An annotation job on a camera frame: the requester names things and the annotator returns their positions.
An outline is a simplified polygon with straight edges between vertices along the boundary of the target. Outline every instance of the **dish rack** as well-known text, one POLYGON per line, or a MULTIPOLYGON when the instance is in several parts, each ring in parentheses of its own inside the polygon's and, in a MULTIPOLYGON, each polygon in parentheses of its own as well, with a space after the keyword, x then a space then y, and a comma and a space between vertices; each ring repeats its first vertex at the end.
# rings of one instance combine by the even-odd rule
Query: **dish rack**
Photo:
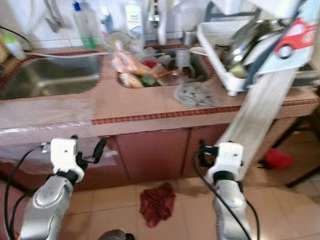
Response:
POLYGON ((236 96, 238 92, 243 92, 246 79, 237 78, 228 72, 214 48, 215 45, 228 45, 232 35, 248 22, 249 20, 212 21, 198 25, 197 38, 208 54, 208 58, 227 89, 229 96, 236 96))

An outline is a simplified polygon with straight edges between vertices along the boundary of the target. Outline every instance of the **red car print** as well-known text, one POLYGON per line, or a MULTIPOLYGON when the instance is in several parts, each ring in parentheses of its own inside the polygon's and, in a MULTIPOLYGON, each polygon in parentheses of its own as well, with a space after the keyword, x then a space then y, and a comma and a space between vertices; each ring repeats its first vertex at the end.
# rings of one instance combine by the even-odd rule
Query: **red car print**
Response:
POLYGON ((288 59, 293 50, 312 46, 316 35, 317 25, 308 25, 301 17, 297 18, 284 38, 275 48, 275 52, 281 59, 288 59))

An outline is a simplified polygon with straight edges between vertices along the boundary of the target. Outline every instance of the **backsplash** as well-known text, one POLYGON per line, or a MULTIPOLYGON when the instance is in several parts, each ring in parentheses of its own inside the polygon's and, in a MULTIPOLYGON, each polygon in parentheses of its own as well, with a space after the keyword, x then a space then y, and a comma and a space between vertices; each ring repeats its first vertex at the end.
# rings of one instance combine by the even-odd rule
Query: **backsplash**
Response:
MULTIPOLYGON (((148 6, 148 0, 143 2, 144 16, 148 6)), ((167 13, 167 37, 176 39, 182 36, 182 21, 188 16, 179 14, 179 9, 183 4, 193 2, 193 0, 166 0, 168 6, 167 13)), ((54 33, 48 26, 45 18, 49 17, 43 0, 1 0, 0 7, 0 25, 13 30, 30 40, 34 48, 57 48, 81 46, 82 42, 73 19, 73 0, 51 0, 49 1, 54 14, 59 17, 63 27, 57 33, 54 33)), ((129 0, 79 0, 80 3, 86 3, 91 14, 96 19, 95 38, 100 41, 99 19, 101 16, 101 7, 107 6, 111 12, 114 27, 116 29, 126 30, 126 15, 124 5, 129 0)), ((196 11, 205 14, 205 9, 209 0, 198 0, 194 7, 196 11)), ((156 31, 145 24, 145 39, 155 40, 156 31)))

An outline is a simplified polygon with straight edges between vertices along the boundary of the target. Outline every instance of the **red rag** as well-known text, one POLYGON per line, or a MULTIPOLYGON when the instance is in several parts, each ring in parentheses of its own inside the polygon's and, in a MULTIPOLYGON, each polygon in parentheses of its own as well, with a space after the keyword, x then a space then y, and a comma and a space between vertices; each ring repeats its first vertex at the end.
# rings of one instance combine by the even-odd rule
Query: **red rag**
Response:
POLYGON ((161 220, 172 216, 176 195, 170 183, 144 190, 140 195, 140 213, 149 228, 155 228, 161 220))
POLYGON ((270 148, 265 156, 265 161, 272 168, 285 169, 293 163, 292 157, 276 148, 270 148))

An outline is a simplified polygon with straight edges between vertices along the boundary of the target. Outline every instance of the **tiled countertop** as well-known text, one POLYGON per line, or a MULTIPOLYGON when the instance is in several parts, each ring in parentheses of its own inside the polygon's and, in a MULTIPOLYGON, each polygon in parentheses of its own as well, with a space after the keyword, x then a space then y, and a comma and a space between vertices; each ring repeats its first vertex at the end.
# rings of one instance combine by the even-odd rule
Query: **tiled countertop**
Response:
MULTIPOLYGON (((83 49, 36 51, 50 54, 83 49)), ((103 57, 100 81, 89 91, 0 101, 0 145, 17 141, 35 143, 72 134, 93 137, 230 123, 246 98, 246 93, 228 96, 214 74, 205 84, 218 106, 185 109, 174 98, 177 86, 137 89, 121 86, 111 59, 109 55, 103 57)), ((8 62, 7 71, 16 64, 16 60, 8 62)), ((292 88, 277 117, 308 115, 318 104, 319 98, 310 88, 292 88)))

